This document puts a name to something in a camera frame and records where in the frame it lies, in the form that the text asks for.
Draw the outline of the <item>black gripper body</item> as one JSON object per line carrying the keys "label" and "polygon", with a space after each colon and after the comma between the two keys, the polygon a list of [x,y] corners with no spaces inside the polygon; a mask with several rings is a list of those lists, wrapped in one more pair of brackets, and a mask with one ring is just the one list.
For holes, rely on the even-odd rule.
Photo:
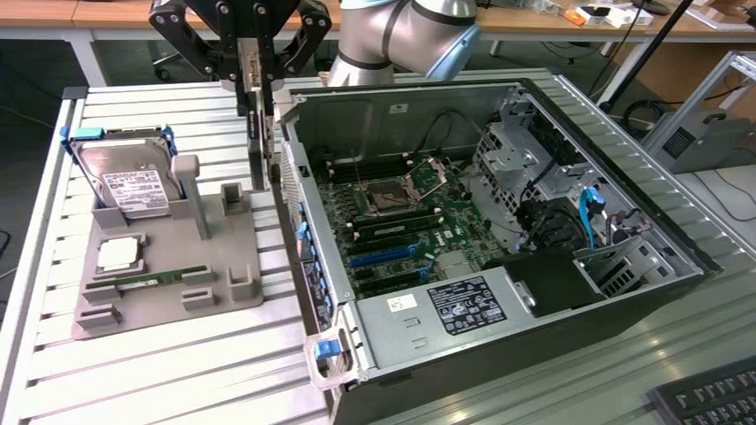
{"label": "black gripper body", "polygon": [[264,7],[269,13],[292,13],[299,5],[297,1],[293,0],[196,0],[188,1],[187,5],[199,12],[200,10],[216,7],[219,4],[225,4],[233,11],[249,11],[253,12],[259,7]]}

